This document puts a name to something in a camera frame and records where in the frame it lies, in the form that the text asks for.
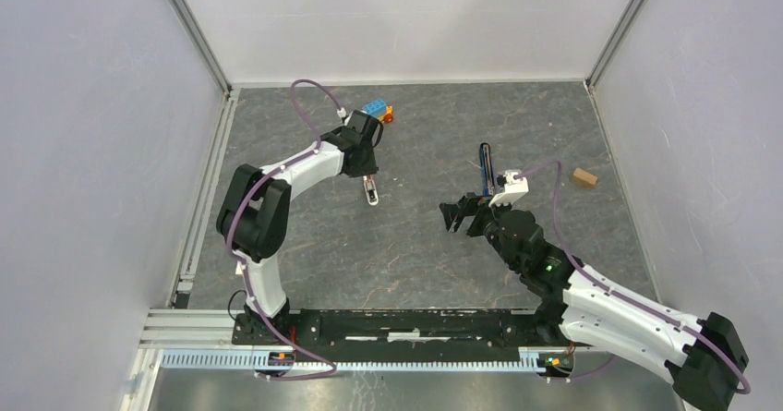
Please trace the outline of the toy brick car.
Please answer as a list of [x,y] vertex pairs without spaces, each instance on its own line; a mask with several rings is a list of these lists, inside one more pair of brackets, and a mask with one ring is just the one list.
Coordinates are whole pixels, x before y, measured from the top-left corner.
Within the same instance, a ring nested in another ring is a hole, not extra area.
[[377,118],[381,123],[391,123],[394,119],[393,107],[382,99],[376,99],[366,103],[361,108],[362,112]]

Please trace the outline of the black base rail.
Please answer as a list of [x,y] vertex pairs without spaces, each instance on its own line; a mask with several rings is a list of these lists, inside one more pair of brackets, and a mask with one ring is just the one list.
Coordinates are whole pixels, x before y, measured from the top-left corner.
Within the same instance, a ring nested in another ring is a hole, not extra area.
[[286,335],[246,312],[231,342],[265,346],[277,357],[319,362],[510,361],[521,348],[572,348],[555,327],[525,309],[301,309]]

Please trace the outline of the small wooden block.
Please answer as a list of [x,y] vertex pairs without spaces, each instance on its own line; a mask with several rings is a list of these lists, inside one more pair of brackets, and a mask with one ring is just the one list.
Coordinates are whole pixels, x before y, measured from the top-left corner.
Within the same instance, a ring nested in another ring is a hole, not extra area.
[[598,177],[585,169],[577,167],[572,172],[570,180],[579,187],[592,189],[596,187]]

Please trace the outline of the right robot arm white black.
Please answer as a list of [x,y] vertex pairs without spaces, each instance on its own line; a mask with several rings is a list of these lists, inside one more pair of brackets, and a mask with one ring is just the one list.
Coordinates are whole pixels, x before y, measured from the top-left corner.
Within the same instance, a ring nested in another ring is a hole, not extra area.
[[745,393],[747,351],[733,322],[705,318],[657,303],[621,286],[545,239],[528,211],[494,205],[469,192],[439,205],[447,229],[470,222],[467,235],[483,237],[510,271],[541,300],[536,338],[563,338],[621,357],[669,383],[699,410],[726,410]]

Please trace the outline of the blue stapler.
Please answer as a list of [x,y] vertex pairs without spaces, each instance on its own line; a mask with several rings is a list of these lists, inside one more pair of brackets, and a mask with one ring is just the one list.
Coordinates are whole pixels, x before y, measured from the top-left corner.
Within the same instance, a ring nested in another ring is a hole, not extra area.
[[479,160],[482,171],[482,194],[485,196],[492,196],[496,191],[496,181],[491,156],[491,146],[486,142],[482,142],[479,145]]

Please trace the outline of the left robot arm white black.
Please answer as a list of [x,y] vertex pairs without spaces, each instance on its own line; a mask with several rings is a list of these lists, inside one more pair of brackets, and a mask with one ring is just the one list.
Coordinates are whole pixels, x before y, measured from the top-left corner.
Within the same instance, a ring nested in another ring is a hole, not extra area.
[[246,313],[256,320],[254,330],[266,343],[282,342],[292,327],[278,259],[292,202],[323,180],[376,174],[375,149],[383,131],[376,117],[355,110],[304,150],[278,163],[242,164],[235,170],[216,229],[238,264]]

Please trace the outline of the pink white staple remover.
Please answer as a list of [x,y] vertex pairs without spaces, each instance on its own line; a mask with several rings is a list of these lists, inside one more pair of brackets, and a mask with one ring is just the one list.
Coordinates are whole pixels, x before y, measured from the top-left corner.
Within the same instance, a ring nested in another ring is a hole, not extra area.
[[375,181],[371,175],[363,176],[363,189],[365,191],[367,203],[370,206],[377,206],[379,204],[379,195]]

